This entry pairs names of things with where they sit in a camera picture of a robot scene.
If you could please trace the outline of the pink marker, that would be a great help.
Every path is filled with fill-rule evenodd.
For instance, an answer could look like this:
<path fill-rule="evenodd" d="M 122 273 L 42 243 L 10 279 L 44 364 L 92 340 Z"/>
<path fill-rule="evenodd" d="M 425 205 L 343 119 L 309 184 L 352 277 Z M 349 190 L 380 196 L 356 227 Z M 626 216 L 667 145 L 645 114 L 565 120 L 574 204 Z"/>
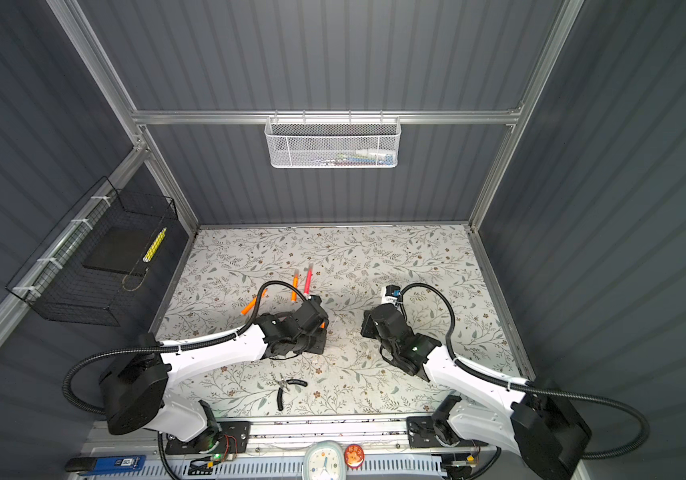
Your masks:
<path fill-rule="evenodd" d="M 314 266 L 313 266 L 313 264 L 310 264 L 308 266 L 308 268 L 306 269 L 306 272 L 305 272 L 305 282 L 304 282 L 303 294 L 306 297 L 308 297 L 310 295 L 312 278 L 313 278 L 313 270 L 314 270 Z"/>

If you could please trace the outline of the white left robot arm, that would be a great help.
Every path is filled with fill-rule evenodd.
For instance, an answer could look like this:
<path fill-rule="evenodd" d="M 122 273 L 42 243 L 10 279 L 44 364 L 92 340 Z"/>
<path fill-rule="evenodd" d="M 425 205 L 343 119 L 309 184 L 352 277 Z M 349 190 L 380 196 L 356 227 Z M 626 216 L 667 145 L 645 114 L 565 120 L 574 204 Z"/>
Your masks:
<path fill-rule="evenodd" d="M 193 403 L 176 387 L 198 375 L 293 353 L 321 354 L 326 343 L 329 315 L 313 295 L 293 312 L 264 313 L 245 333 L 233 338 L 208 335 L 216 345 L 193 349 L 193 338 L 169 341 L 169 353 L 121 354 L 102 373 L 99 386 L 108 430 L 124 435 L 146 428 L 169 433 L 182 441 L 197 440 L 214 426 L 215 417 L 204 401 Z"/>

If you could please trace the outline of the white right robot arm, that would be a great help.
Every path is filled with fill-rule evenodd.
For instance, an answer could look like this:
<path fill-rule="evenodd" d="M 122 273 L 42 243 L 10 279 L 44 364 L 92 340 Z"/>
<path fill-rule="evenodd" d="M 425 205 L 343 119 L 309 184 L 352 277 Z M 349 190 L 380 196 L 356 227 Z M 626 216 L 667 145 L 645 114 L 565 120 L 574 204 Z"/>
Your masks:
<path fill-rule="evenodd" d="M 413 332 L 391 303 L 364 312 L 361 334 L 378 341 L 381 356 L 403 373 L 456 392 L 432 415 L 441 443 L 481 441 L 519 455 L 542 479 L 573 476 L 591 430 L 569 399 L 516 391 L 525 379 L 455 363 L 440 341 Z"/>

